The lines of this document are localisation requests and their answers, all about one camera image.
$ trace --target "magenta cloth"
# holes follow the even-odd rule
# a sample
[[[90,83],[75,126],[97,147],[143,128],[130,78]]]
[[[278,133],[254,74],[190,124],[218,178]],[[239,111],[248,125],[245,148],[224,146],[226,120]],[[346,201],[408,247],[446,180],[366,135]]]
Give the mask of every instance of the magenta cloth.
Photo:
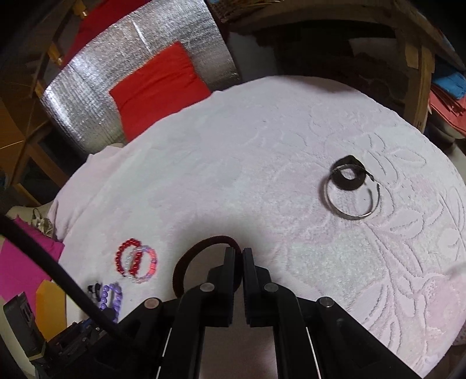
[[[58,261],[65,247],[63,243],[43,235],[19,217],[16,217],[14,222]],[[9,301],[25,292],[35,314],[35,292],[40,284],[44,280],[50,280],[50,277],[7,239],[0,251],[0,272],[0,295],[5,301]]]

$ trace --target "metal screw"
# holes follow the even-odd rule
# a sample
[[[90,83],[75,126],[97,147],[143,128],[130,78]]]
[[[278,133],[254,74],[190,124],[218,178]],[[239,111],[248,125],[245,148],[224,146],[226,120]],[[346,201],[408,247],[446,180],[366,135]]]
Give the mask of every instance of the metal screw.
[[[267,292],[277,292],[278,286],[275,283],[267,283],[264,286],[264,290],[266,290]]]
[[[159,299],[156,299],[155,297],[151,297],[151,298],[147,299],[146,301],[144,301],[144,306],[147,309],[157,308],[159,306],[159,304],[160,304]]]
[[[212,283],[203,283],[200,286],[200,290],[202,292],[212,292],[215,289],[215,286]]]
[[[335,301],[331,297],[324,296],[319,299],[319,303],[325,308],[330,308],[335,304]]]

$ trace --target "metal hoop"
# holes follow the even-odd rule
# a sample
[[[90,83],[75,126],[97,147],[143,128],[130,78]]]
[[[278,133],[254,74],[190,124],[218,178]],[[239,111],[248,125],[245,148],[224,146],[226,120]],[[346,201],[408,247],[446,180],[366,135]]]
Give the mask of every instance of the metal hoop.
[[[329,182],[330,182],[330,178],[332,177],[332,175],[335,173],[335,172],[338,172],[338,171],[341,171],[345,168],[354,168],[356,170],[360,170],[360,171],[364,171],[366,173],[366,175],[377,185],[377,203],[376,205],[372,208],[372,210],[370,210],[369,212],[363,214],[363,215],[360,215],[360,216],[353,216],[353,215],[349,215],[345,212],[342,212],[341,210],[339,210],[331,201],[330,201],[330,197],[329,197]],[[361,166],[358,166],[358,165],[355,165],[355,164],[352,164],[352,163],[347,163],[347,164],[342,164],[340,166],[337,166],[335,167],[331,172],[330,172],[330,175],[327,177],[327,179],[325,180],[325,183],[324,183],[324,194],[325,194],[325,200],[327,201],[327,204],[329,205],[329,207],[337,214],[339,215],[340,217],[342,218],[345,218],[347,220],[362,220],[363,218],[366,218],[368,216],[370,216],[372,213],[375,212],[375,210],[377,209],[379,203],[380,203],[380,184],[378,182],[375,181],[374,179],[374,176],[372,174],[370,174],[366,169],[362,168]]]

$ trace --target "reflective foil insulation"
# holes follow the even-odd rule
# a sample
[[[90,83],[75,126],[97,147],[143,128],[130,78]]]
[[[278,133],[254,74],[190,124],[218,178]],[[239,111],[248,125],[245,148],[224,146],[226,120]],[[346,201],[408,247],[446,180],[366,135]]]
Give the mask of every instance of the reflective foil insulation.
[[[84,153],[123,142],[109,91],[176,41],[211,91],[238,83],[233,59],[203,0],[153,0],[89,42],[46,88],[41,102]]]

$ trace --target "white blanket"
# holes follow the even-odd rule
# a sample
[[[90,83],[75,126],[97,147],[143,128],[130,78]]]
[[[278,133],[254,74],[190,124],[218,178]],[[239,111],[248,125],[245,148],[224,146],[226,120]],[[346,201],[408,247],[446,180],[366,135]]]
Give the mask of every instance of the white blanket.
[[[379,208],[361,221],[322,202],[330,166],[348,154],[381,183]],[[346,193],[332,186],[330,196],[363,213],[368,189],[374,194],[366,182]],[[297,296],[333,297],[425,376],[466,318],[465,199],[448,158],[394,112],[331,80],[267,77],[215,92],[123,149],[91,155],[49,215],[64,239],[60,263],[82,288],[122,284],[121,316],[148,297],[173,298],[179,257],[224,234],[251,247],[256,264]],[[157,251],[147,283],[115,270],[129,238]],[[185,286],[202,283],[223,250],[198,256]],[[82,317],[71,302],[67,312],[69,323]],[[201,377],[274,375],[270,331],[250,330],[240,308],[231,328],[207,331]]]

